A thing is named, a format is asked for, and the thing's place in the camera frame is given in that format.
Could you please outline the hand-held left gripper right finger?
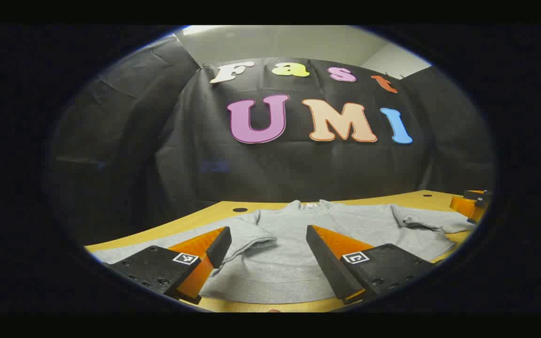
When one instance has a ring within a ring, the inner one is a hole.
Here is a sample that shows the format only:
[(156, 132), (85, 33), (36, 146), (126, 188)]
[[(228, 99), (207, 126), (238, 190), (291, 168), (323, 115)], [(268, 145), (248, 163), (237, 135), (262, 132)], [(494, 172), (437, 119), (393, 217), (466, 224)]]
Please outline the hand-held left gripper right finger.
[(394, 244), (372, 246), (317, 225), (307, 226), (306, 241), (336, 298), (346, 305), (384, 297), (434, 268)]

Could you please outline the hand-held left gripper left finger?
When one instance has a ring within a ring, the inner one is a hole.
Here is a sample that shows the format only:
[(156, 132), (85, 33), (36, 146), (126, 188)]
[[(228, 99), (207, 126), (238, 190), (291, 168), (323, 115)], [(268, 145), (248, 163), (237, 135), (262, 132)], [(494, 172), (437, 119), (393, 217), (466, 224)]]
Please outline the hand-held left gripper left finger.
[(197, 305), (231, 243), (230, 228), (221, 227), (174, 246), (148, 246), (108, 268), (150, 290)]

